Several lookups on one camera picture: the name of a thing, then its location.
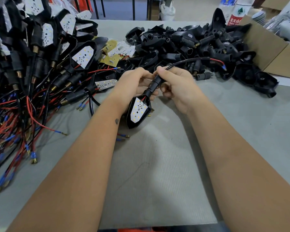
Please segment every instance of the bottle label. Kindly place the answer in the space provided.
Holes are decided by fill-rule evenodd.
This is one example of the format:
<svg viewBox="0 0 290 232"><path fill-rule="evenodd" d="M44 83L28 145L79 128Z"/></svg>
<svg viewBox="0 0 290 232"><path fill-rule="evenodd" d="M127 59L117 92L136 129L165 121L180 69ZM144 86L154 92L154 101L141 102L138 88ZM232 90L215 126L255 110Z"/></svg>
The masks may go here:
<svg viewBox="0 0 290 232"><path fill-rule="evenodd" d="M250 8L250 5L236 4L227 25L238 25L242 18L247 15Z"/></svg>
<svg viewBox="0 0 290 232"><path fill-rule="evenodd" d="M221 5L234 5L236 3L236 0L221 0Z"/></svg>

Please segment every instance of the cardboard box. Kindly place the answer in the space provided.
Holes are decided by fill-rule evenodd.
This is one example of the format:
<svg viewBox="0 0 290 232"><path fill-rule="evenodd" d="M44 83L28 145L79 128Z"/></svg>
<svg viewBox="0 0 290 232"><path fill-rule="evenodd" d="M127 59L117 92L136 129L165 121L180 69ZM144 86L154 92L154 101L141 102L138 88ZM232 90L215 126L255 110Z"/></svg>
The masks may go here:
<svg viewBox="0 0 290 232"><path fill-rule="evenodd" d="M257 53L254 63L264 72L290 77L290 43L266 30L245 15L240 25L251 23L244 37L249 49Z"/></svg>
<svg viewBox="0 0 290 232"><path fill-rule="evenodd" d="M261 5L262 10L266 12L266 19L271 19L278 15L290 0L265 0Z"/></svg>

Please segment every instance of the hand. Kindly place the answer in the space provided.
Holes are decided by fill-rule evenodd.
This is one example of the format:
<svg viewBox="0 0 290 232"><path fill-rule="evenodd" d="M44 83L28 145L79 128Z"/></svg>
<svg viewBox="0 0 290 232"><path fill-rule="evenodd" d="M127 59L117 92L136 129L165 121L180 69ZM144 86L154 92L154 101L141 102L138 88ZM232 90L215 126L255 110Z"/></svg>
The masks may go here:
<svg viewBox="0 0 290 232"><path fill-rule="evenodd" d="M154 76L156 74L166 80L160 86L163 96L173 99L178 110L184 114L192 108L196 99L205 96L187 70L178 67L166 70L159 66Z"/></svg>
<svg viewBox="0 0 290 232"><path fill-rule="evenodd" d="M131 99L141 95L147 89L153 78L154 75L142 67L126 71L116 83L110 96L116 99L117 102L120 102L120 106L123 107L124 112ZM158 90L153 93L150 100L154 100L156 95L158 95Z"/></svg>

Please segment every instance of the red object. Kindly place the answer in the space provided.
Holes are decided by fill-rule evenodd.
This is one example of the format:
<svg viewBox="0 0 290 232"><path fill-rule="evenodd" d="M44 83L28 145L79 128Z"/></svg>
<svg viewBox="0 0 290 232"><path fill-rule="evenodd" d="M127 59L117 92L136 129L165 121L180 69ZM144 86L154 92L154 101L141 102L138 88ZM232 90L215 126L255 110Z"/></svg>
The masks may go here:
<svg viewBox="0 0 290 232"><path fill-rule="evenodd" d="M238 25L243 17L236 17L234 15L231 15L230 20L228 22L228 26L230 25Z"/></svg>

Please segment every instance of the plastic bottle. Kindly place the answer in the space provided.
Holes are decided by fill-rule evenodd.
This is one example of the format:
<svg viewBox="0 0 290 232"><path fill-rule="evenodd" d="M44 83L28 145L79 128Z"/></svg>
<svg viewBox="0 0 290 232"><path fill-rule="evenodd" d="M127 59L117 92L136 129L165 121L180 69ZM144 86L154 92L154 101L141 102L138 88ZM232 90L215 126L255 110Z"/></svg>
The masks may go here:
<svg viewBox="0 0 290 232"><path fill-rule="evenodd" d="M230 19L227 21L227 25L238 25L241 19L247 15L254 1L255 0L237 0Z"/></svg>
<svg viewBox="0 0 290 232"><path fill-rule="evenodd" d="M233 12L234 5L236 0L221 0L219 4L219 8L222 10L224 14L225 21L228 23L230 16Z"/></svg>

